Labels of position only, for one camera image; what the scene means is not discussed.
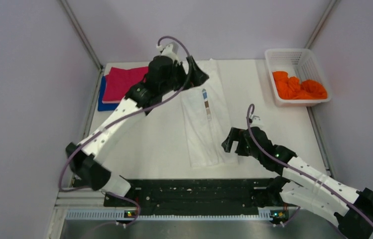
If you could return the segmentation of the white printed t-shirt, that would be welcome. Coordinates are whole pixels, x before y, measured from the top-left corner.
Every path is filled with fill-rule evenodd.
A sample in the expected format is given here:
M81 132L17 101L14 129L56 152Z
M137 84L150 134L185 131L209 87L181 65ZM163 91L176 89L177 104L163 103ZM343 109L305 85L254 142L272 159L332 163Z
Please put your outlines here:
M232 124L217 61L209 59L197 64L209 79L180 94L190 165L193 168L237 165L238 156L222 148Z

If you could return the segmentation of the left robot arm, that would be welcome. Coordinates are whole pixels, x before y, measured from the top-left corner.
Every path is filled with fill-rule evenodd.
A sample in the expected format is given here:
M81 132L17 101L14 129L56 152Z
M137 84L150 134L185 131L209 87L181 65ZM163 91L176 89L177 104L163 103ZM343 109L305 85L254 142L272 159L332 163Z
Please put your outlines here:
M167 56L154 57L148 72L128 90L107 121L81 142L67 145L67 165L87 187L115 195L123 206L133 203L135 193L131 184L107 169L104 162L111 148L154 108L209 79L192 56L186 60L187 70L181 62Z

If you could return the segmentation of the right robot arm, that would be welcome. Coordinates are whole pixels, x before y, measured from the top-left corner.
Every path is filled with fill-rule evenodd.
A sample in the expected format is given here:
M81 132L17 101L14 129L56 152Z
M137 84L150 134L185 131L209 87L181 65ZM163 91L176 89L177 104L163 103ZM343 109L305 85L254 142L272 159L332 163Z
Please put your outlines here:
M373 234L373 190L358 190L310 166L289 148L273 144L259 127L231 128L222 142L230 152L255 158L278 176L267 191L273 205L283 202L304 208L334 225L348 239L368 239Z

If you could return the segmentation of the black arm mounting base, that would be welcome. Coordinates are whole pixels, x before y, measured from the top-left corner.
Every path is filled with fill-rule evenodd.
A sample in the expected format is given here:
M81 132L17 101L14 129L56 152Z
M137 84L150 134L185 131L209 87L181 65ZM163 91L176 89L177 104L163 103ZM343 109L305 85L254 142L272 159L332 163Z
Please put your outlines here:
M142 216L247 216L261 209L294 208L283 202L278 178L130 179L126 198L141 206Z

